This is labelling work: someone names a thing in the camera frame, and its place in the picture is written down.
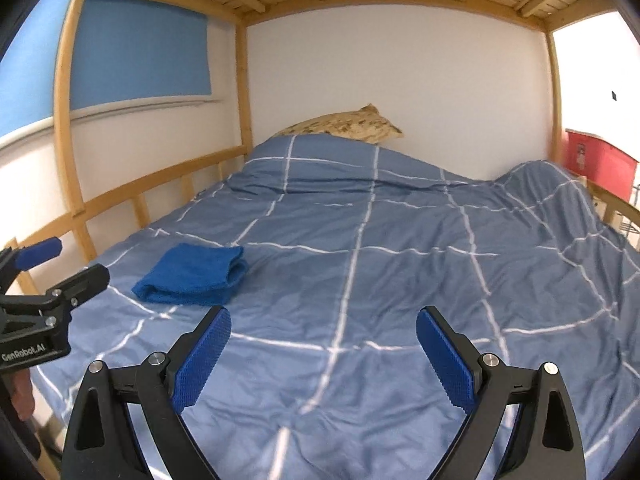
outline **blue duvet cover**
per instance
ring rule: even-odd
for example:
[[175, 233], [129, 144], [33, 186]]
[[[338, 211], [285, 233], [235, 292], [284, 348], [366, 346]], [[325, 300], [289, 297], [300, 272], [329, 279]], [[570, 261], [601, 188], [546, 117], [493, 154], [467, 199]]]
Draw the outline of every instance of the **blue duvet cover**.
[[[72, 353], [33, 377], [68, 422], [86, 366], [138, 364], [204, 307], [131, 287], [180, 242], [245, 247], [232, 337], [184, 420], [223, 479], [423, 480], [463, 421], [418, 346], [434, 304], [480, 352], [558, 364], [601, 479], [640, 427], [640, 256], [548, 162], [477, 182], [326, 135], [277, 137], [244, 169], [98, 260], [111, 285], [74, 311]], [[132, 408], [143, 450], [168, 478]], [[513, 412], [498, 433], [504, 449]], [[481, 478], [492, 478], [494, 450]]]

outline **wooden bed frame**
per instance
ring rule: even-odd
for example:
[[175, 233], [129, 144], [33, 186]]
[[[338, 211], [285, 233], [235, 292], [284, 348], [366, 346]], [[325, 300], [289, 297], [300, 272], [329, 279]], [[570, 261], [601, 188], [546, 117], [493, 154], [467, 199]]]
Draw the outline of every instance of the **wooden bed frame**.
[[[222, 179], [222, 164], [238, 156], [246, 157], [253, 147], [247, 82], [247, 26], [311, 9], [361, 4], [412, 4], [447, 7], [450, 9], [484, 14], [544, 32], [548, 46], [554, 103], [553, 127], [548, 147], [548, 158], [554, 162], [560, 162], [562, 145], [561, 97], [558, 60], [556, 58], [556, 48], [552, 32], [585, 18], [614, 10], [610, 0], [579, 0], [542, 19], [540, 16], [546, 14], [546, 12], [542, 12], [541, 9], [544, 9], [546, 3], [551, 0], [520, 0], [513, 7], [489, 0], [264, 0], [264, 2], [260, 0], [230, 0], [227, 1], [227, 3], [221, 3], [221, 0], [151, 1], [194, 10], [235, 25], [236, 79], [238, 83], [241, 145], [175, 164], [174, 166], [148, 174], [115, 189], [111, 189], [91, 200], [85, 201], [82, 196], [74, 159], [70, 113], [72, 54], [78, 20], [84, 0], [71, 0], [66, 12], [58, 45], [53, 96], [54, 146], [58, 177], [65, 200], [66, 213], [52, 220], [24, 240], [13, 239], [9, 241], [7, 246], [26, 246], [52, 236], [60, 237], [71, 232], [78, 244], [83, 259], [88, 262], [97, 257], [94, 242], [87, 228], [87, 221], [90, 219], [123, 202], [131, 201], [137, 225], [139, 228], [144, 228], [150, 222], [144, 195], [147, 191], [172, 180], [180, 180], [182, 199], [183, 202], [186, 203], [194, 196], [191, 176], [193, 172], [217, 165], [218, 176]], [[241, 5], [234, 6], [233, 2], [238, 2]], [[631, 204], [620, 200], [591, 182], [587, 182], [586, 185], [598, 203], [603, 202], [606, 204], [601, 215], [606, 223], [612, 224], [613, 226], [616, 224], [620, 225], [620, 218], [624, 217], [629, 219], [632, 224], [640, 226], [640, 211], [635, 209]], [[38, 293], [38, 287], [28, 272], [24, 272], [18, 277], [18, 284], [25, 294]]]

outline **bunk bed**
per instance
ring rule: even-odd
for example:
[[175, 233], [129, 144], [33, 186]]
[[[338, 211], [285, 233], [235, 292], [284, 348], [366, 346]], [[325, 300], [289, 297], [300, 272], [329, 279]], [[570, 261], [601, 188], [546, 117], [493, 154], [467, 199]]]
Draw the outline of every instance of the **bunk bed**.
[[[236, 26], [241, 144], [87, 201], [69, 113], [82, 1], [70, 3], [54, 76], [56, 160], [68, 211], [10, 242], [71, 232], [85, 261], [112, 273], [107, 293], [74, 313], [71, 356], [33, 373], [57, 415], [68, 420], [90, 361], [138, 362], [201, 317], [196, 308], [158, 309], [130, 293], [165, 250], [185, 240], [241, 244], [252, 270], [230, 304], [232, 339], [216, 379], [185, 412], [224, 478], [424, 478], [462, 421], [411, 330], [426, 303], [437, 303], [457, 331], [511, 364], [537, 366], [552, 351], [581, 424], [589, 478], [614, 468], [640, 427], [632, 301], [640, 294], [640, 256], [615, 227], [620, 219], [640, 226], [640, 212], [547, 161], [481, 182], [326, 135], [275, 137], [254, 148], [246, 73], [246, 28], [294, 12], [404, 3], [507, 20], [546, 34], [555, 108], [549, 159], [559, 162], [551, 32], [612, 10], [610, 0], [153, 0]], [[240, 158], [242, 171], [226, 176], [224, 165]], [[220, 168], [220, 181], [196, 195], [191, 175], [210, 166]], [[184, 206], [152, 224], [144, 194], [174, 180]], [[140, 231], [98, 257], [86, 223], [124, 202], [132, 203]], [[28, 272], [18, 281], [25, 293], [38, 291]], [[308, 307], [292, 308], [302, 303]], [[142, 414], [132, 416], [154, 474], [167, 478]], [[502, 442], [512, 423], [507, 411]], [[487, 478], [496, 460], [493, 452]]]

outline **human hand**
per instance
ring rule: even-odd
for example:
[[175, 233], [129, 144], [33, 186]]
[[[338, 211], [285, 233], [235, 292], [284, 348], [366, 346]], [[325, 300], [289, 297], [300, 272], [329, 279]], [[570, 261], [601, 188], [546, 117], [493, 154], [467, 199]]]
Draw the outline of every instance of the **human hand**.
[[31, 372], [25, 368], [9, 375], [7, 379], [13, 386], [11, 403], [18, 413], [18, 418], [22, 421], [28, 420], [36, 408], [31, 385]]

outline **blue gripper pad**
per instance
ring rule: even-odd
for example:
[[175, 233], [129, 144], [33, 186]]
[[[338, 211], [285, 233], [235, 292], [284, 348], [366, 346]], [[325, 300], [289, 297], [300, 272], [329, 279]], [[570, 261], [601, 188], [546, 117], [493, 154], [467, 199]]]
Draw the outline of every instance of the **blue gripper pad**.
[[230, 335], [231, 315], [221, 308], [175, 374], [171, 397], [175, 413], [180, 415], [196, 403]]
[[60, 238], [47, 238], [30, 247], [20, 249], [14, 260], [16, 270], [29, 270], [60, 255], [62, 242]]
[[474, 377], [436, 319], [425, 309], [415, 321], [418, 341], [436, 371], [447, 397], [468, 415], [476, 406]]

